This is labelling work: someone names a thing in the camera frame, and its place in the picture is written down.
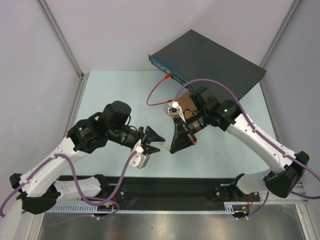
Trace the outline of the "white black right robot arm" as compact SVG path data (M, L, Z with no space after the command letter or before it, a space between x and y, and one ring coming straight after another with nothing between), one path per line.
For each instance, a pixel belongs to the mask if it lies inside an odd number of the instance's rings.
M189 97L196 107L191 117L185 118L178 101L170 101L165 110L173 116L174 134L169 152L175 154L197 143L196 133L212 126L237 138L268 166L265 171L239 174L231 183L230 195L242 201L249 193L269 191L279 198L287 198L303 176L310 157L304 151L298 153L285 147L266 134L242 113L233 100L219 102L213 96L205 96L207 88L201 87Z

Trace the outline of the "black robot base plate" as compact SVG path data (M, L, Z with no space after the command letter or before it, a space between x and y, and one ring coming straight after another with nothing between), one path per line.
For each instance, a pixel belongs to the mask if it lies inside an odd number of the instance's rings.
M112 198L122 211L213 212L225 204L258 203L257 192L249 195L234 187L231 178L179 178L126 176Z

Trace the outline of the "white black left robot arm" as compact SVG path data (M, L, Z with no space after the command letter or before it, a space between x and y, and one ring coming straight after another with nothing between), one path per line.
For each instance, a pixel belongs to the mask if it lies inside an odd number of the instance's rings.
M144 168L150 155L160 151L151 143L165 141L150 126L130 126L131 111L122 101L107 104L102 112L79 120L56 149L32 170L12 174L10 184L19 193L17 199L22 202L22 209L37 215L59 201L80 198L99 207L114 200L128 166ZM74 163L105 147L108 141L130 149L117 185L111 189L102 174L79 180Z

